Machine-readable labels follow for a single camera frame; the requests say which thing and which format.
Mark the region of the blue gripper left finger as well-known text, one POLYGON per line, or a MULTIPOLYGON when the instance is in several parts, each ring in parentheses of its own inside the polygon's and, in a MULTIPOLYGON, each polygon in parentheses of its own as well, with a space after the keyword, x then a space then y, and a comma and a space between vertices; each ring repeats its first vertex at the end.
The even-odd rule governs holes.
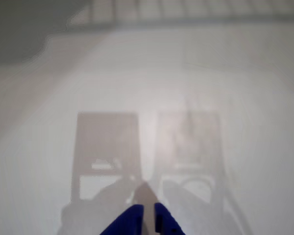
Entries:
POLYGON ((100 235, 141 235, 144 206, 135 204, 121 213, 100 235))

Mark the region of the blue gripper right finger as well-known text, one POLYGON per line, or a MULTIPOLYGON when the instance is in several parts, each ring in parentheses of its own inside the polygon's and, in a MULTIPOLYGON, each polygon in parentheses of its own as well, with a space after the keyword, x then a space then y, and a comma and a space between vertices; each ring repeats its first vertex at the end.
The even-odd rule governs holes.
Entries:
POLYGON ((185 235, 170 211, 162 203, 154 204, 154 217, 156 233, 160 235, 185 235))

